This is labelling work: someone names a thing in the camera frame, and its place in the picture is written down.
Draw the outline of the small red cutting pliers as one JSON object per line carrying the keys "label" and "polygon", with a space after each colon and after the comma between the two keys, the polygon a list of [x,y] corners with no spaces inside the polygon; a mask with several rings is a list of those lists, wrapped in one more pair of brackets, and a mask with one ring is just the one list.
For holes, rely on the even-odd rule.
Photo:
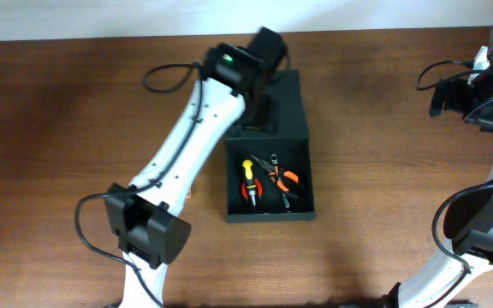
{"label": "small red cutting pliers", "polygon": [[252,192],[256,193],[258,199],[263,197],[263,187],[258,178],[254,180],[253,185],[247,185],[244,181],[241,183],[241,195],[244,199],[250,199]]}

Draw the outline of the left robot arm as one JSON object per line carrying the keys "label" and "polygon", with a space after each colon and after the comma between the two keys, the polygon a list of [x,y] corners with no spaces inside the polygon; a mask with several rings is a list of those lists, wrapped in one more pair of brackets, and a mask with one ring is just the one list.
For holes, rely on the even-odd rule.
{"label": "left robot arm", "polygon": [[155,157],[127,187],[110,186],[104,205],[126,266],[121,307],[162,306],[167,269],[191,233],[179,217],[189,188],[217,141],[275,81],[287,54],[282,36],[266,27],[246,47],[209,49],[195,63],[191,97]]}

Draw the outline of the yellow black stubby screwdriver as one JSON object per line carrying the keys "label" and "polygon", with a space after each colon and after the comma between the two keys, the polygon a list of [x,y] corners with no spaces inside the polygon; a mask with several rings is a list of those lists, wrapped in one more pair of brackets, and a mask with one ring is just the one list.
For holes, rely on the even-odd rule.
{"label": "yellow black stubby screwdriver", "polygon": [[[253,166],[253,162],[249,159],[244,160],[241,164],[243,181],[247,185],[253,185],[254,180],[256,179],[253,173],[252,166]],[[256,208],[258,204],[258,198],[256,197],[256,193],[252,192],[251,198],[247,199],[247,201],[253,208]]]}

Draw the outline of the silver ratchet wrench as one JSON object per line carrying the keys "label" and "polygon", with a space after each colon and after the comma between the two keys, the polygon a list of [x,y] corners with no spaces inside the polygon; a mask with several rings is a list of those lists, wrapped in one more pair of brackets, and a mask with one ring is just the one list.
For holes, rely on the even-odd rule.
{"label": "silver ratchet wrench", "polygon": [[282,201],[283,201],[283,204],[285,206],[285,209],[287,211],[289,211],[289,209],[290,209],[290,203],[288,202],[288,197],[285,194],[285,186],[284,186],[284,184],[283,184],[283,182],[281,180],[280,175],[278,174],[278,156],[277,156],[277,154],[271,154],[270,155],[270,161],[271,161],[271,165],[272,165],[272,167],[274,169],[272,177],[274,179],[274,182],[277,185],[277,188],[280,191],[280,194],[282,196]]}

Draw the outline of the orange socket bit rail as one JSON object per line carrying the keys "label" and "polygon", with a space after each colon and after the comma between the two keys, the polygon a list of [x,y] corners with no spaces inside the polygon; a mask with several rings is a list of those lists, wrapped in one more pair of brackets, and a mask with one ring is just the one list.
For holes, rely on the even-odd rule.
{"label": "orange socket bit rail", "polygon": [[192,192],[193,192],[193,185],[191,185],[188,190],[187,190],[187,194],[186,194],[186,200],[189,200],[192,198]]}

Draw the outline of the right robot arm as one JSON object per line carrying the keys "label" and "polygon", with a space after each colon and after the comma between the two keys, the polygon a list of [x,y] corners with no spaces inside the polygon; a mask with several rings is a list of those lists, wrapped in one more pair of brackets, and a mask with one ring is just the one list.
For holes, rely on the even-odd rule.
{"label": "right robot arm", "polygon": [[[430,116],[445,110],[493,133],[493,26],[488,45],[466,71],[431,84]],[[493,166],[487,181],[447,198],[431,223],[437,251],[408,280],[381,299],[382,307],[450,307],[453,297],[480,275],[493,270]]]}

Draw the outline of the orange black long-nose pliers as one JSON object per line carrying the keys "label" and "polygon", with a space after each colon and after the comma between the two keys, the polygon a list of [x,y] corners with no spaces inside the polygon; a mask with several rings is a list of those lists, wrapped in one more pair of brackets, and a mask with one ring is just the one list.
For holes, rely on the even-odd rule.
{"label": "orange black long-nose pliers", "polygon": [[[262,167],[262,169],[264,169],[267,172],[271,182],[277,188],[277,185],[272,177],[274,169],[271,165],[270,159],[269,161],[267,161],[261,157],[256,157],[253,154],[251,155],[251,157]],[[279,163],[279,158],[278,158],[278,174],[280,175],[281,180],[285,186],[285,194],[287,197],[298,198],[305,191],[305,187],[300,181],[300,177],[295,172],[289,169],[284,169]]]}

